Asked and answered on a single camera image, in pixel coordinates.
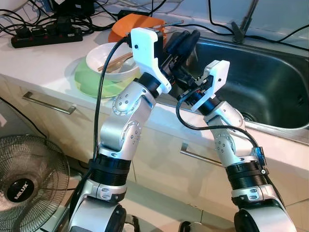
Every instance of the stainless steel sink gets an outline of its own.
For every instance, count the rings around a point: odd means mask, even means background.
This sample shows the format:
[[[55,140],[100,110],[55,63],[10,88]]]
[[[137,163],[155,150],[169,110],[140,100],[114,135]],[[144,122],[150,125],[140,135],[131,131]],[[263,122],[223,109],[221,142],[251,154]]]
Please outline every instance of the stainless steel sink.
[[[230,61],[216,95],[243,114],[247,127],[309,145],[308,58],[204,38],[192,57],[185,68],[194,77],[215,59]],[[164,95],[158,102],[176,103]]]

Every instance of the fan logo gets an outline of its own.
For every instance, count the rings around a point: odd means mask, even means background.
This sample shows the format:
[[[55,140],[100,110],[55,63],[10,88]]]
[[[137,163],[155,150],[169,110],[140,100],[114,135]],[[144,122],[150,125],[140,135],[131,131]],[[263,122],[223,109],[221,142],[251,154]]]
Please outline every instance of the fan logo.
[[[24,186],[20,189],[20,191],[17,193],[17,195],[14,197],[14,199],[18,200],[18,198],[23,194],[23,192],[28,187],[27,183],[24,184]]]

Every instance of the metal drawer handle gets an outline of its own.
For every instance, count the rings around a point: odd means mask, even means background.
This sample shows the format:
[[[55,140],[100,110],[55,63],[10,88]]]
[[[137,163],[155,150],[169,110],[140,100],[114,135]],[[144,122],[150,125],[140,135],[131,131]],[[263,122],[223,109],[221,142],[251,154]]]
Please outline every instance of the metal drawer handle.
[[[191,156],[191,157],[196,158],[196,159],[198,159],[198,160],[202,160],[202,161],[204,161],[204,162],[206,162],[206,163],[210,163],[210,164],[213,164],[213,165],[216,165],[216,166],[219,166],[219,167],[222,167],[222,168],[223,168],[222,163],[220,163],[220,162],[218,162],[218,161],[216,161],[216,160],[213,160],[213,159],[209,159],[209,158],[200,156],[200,155],[195,154],[195,153],[192,153],[192,152],[190,152],[190,151],[187,151],[187,148],[188,148],[188,144],[183,143],[183,144],[182,144],[182,147],[181,147],[181,149],[180,149],[180,153],[181,153],[181,154],[184,154],[184,155],[186,155],[186,156]]]
[[[48,103],[45,103],[45,102],[42,102],[42,101],[39,101],[39,100],[36,100],[34,98],[31,98],[33,94],[31,92],[27,92],[24,96],[23,96],[23,99],[29,101],[29,102],[34,102],[36,104],[39,104],[39,105],[42,105],[42,106],[45,106],[45,107],[48,107],[48,108],[51,108],[51,109],[54,109],[54,110],[57,110],[57,111],[60,111],[60,112],[63,112],[65,114],[68,114],[68,115],[71,115],[75,110],[76,110],[76,107],[75,106],[71,106],[68,110],[66,109],[62,109],[60,107],[57,107],[57,106],[54,106],[54,105],[51,105],[51,104],[48,104]]]

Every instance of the fan grille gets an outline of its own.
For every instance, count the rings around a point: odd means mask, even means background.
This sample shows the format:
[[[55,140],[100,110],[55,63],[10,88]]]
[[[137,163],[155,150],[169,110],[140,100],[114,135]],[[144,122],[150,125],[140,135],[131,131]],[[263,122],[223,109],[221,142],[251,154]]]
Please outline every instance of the fan grille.
[[[66,157],[54,143],[32,135],[1,138],[0,231],[37,230],[60,205],[69,175]],[[22,188],[24,180],[33,183],[33,191]],[[9,200],[14,184],[17,195],[11,198],[21,202]]]

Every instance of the power strip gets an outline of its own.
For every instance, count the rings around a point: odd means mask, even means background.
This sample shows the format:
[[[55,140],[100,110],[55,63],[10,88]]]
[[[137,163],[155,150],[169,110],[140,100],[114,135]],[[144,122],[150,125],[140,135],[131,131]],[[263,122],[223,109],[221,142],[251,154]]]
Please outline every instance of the power strip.
[[[16,35],[11,39],[11,43],[14,48],[21,48],[82,40],[82,30],[72,27],[70,19],[66,16],[61,16],[58,18],[57,23],[47,25],[46,27],[36,26],[31,31],[27,27],[17,29]]]

